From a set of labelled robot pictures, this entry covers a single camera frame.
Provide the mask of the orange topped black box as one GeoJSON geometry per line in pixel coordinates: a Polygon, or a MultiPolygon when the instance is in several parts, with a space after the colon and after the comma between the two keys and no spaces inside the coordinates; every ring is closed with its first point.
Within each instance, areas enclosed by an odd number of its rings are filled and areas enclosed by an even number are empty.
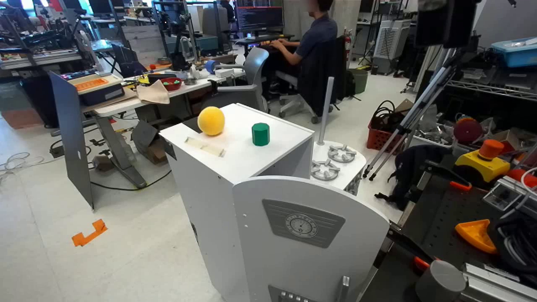
{"type": "Polygon", "coordinates": [[[120,77],[114,73],[72,78],[70,85],[75,87],[83,105],[95,105],[124,93],[120,77]]]}

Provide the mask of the beige cloth on desk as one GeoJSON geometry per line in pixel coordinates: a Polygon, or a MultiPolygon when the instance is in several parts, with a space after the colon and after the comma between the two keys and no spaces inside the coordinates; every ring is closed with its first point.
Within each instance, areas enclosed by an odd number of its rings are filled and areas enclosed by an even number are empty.
{"type": "Polygon", "coordinates": [[[135,93],[140,100],[151,103],[167,103],[169,93],[161,80],[152,82],[151,85],[137,85],[135,93]]]}

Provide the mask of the dark red ball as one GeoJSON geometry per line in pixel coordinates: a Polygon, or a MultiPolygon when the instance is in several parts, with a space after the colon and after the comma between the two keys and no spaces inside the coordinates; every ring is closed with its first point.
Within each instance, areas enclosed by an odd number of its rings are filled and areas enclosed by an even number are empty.
{"type": "Polygon", "coordinates": [[[453,135],[461,144],[471,144],[483,134],[481,124],[473,117],[459,117],[454,122],[453,135]]]}

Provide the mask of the blue plastic bin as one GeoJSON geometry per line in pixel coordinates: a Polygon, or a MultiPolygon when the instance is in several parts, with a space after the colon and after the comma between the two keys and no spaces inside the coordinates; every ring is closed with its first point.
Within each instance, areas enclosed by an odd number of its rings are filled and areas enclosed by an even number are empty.
{"type": "Polygon", "coordinates": [[[537,36],[501,40],[490,45],[510,68],[537,65],[537,36]]]}

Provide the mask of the white work desk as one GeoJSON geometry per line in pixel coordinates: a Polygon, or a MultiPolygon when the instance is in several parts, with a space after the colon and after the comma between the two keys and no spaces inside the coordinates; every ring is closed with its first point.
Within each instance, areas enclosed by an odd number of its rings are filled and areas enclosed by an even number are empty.
{"type": "Polygon", "coordinates": [[[147,147],[157,137],[159,124],[192,117],[192,100],[208,97],[214,93],[226,80],[241,78],[243,75],[245,70],[239,65],[223,65],[216,68],[214,75],[203,73],[199,78],[192,78],[189,83],[181,83],[177,88],[167,90],[164,95],[164,103],[149,102],[135,90],[125,90],[122,97],[87,107],[87,112],[93,115],[102,137],[107,140],[115,169],[135,189],[142,189],[147,187],[147,181],[135,169],[129,144],[114,130],[110,120],[119,117],[122,112],[134,112],[137,124],[134,125],[132,139],[135,149],[140,154],[145,154],[147,147]]]}

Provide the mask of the yellow emergency stop button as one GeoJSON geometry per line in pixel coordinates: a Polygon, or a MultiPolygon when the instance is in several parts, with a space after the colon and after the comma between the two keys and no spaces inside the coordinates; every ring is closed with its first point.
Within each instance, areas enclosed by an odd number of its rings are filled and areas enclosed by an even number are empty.
{"type": "Polygon", "coordinates": [[[500,157],[503,147],[498,139],[484,139],[478,149],[461,154],[454,166],[471,167],[484,182],[491,182],[510,171],[510,162],[500,157]]]}

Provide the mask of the seated person dark shirt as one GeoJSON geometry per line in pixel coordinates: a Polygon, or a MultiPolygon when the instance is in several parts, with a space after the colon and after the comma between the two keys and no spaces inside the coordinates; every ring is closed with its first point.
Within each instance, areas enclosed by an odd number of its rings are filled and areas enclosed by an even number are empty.
{"type": "Polygon", "coordinates": [[[266,63],[266,87],[265,95],[275,98],[281,95],[281,85],[275,75],[298,73],[298,90],[303,97],[322,95],[325,92],[325,77],[322,65],[315,60],[320,58],[323,45],[330,45],[337,38],[337,23],[327,15],[333,0],[305,0],[307,13],[313,18],[308,30],[300,40],[263,40],[261,46],[268,48],[275,60],[266,63]]]}

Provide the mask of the yellow ball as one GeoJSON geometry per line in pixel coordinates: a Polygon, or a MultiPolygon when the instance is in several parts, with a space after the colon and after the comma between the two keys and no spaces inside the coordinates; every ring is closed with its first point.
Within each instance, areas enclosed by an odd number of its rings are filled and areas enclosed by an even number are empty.
{"type": "Polygon", "coordinates": [[[219,107],[209,105],[198,114],[198,127],[206,135],[218,135],[224,129],[224,114],[219,107]]]}

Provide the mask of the orange triangular plastic piece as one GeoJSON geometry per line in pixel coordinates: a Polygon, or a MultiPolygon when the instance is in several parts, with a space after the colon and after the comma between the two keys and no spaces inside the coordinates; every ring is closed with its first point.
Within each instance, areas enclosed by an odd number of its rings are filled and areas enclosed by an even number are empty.
{"type": "Polygon", "coordinates": [[[481,219],[461,221],[454,226],[454,231],[473,248],[488,254],[495,254],[496,246],[488,234],[488,226],[490,226],[490,219],[481,218],[481,219]]]}

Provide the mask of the grey cylindrical cap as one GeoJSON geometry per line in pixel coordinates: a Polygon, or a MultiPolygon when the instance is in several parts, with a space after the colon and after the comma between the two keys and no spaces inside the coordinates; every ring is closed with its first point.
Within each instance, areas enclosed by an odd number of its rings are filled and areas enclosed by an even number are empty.
{"type": "Polygon", "coordinates": [[[419,302],[454,302],[466,288],[461,270],[444,259],[432,259],[414,285],[419,302]]]}

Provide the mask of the green cylinder block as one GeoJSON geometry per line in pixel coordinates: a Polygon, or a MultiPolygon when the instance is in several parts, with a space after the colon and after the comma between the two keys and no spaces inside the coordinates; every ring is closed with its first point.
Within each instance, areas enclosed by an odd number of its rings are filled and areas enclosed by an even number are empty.
{"type": "Polygon", "coordinates": [[[270,142],[270,125],[266,122],[251,125],[251,142],[255,145],[266,145],[270,142]]]}

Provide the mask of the red shopping basket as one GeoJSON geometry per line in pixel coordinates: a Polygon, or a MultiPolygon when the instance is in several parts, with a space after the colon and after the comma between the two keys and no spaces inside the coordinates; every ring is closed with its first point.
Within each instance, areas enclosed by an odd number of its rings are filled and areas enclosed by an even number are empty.
{"type": "Polygon", "coordinates": [[[392,100],[384,98],[372,112],[367,124],[367,149],[380,149],[399,125],[402,115],[396,110],[392,100]]]}

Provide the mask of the dark grey standing panel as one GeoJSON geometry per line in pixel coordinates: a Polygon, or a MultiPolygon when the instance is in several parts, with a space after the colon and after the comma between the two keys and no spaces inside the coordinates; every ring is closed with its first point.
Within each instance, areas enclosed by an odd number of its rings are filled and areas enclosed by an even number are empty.
{"type": "Polygon", "coordinates": [[[48,73],[58,129],[62,135],[67,177],[82,194],[88,206],[93,206],[93,191],[90,184],[88,160],[83,139],[82,108],[75,87],[58,73],[48,73]]]}

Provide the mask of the grey office chair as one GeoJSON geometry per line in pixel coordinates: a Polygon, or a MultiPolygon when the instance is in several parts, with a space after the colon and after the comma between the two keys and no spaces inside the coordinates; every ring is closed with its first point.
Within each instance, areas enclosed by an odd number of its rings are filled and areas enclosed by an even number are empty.
{"type": "Polygon", "coordinates": [[[268,51],[261,46],[253,46],[241,65],[218,65],[214,75],[219,80],[241,78],[241,85],[216,83],[216,95],[229,102],[243,102],[250,107],[268,110],[263,97],[263,63],[268,51]]]}

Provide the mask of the grey metal pole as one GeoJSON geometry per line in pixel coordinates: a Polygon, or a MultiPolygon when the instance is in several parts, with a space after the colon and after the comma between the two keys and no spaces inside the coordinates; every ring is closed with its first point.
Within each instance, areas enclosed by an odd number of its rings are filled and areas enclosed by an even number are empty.
{"type": "Polygon", "coordinates": [[[318,135],[317,135],[317,144],[318,145],[323,144],[323,135],[325,135],[325,127],[327,127],[327,115],[328,115],[328,107],[330,107],[330,102],[332,102],[333,80],[335,80],[333,75],[327,77],[320,129],[318,129],[318,135]]]}

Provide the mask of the white toy kitchen cupboard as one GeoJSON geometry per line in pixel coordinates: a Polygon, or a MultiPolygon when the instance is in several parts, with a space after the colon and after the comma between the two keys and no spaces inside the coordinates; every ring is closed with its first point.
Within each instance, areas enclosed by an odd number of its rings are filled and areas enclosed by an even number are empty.
{"type": "Polygon", "coordinates": [[[354,194],[310,177],[313,132],[228,103],[209,137],[161,130],[204,266],[223,302],[355,302],[389,219],[354,194]],[[255,145],[251,125],[270,142],[255,145]]]}

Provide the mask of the grey tripod legs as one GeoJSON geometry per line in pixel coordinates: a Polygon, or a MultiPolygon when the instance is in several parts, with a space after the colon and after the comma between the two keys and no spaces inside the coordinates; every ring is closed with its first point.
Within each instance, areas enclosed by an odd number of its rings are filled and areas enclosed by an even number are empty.
{"type": "Polygon", "coordinates": [[[402,117],[402,120],[397,124],[394,132],[387,137],[387,140],[382,144],[379,152],[372,157],[370,162],[365,164],[362,171],[362,177],[372,181],[377,172],[382,169],[382,166],[387,162],[387,159],[397,150],[397,147],[404,142],[404,139],[416,129],[419,119],[424,115],[424,112],[434,103],[436,97],[441,93],[444,85],[448,83],[449,77],[453,75],[454,67],[458,65],[459,58],[463,55],[461,48],[449,48],[446,51],[446,56],[443,60],[443,65],[437,68],[437,72],[429,78],[424,90],[419,93],[419,97],[414,100],[412,107],[407,110],[407,114],[402,117]]]}

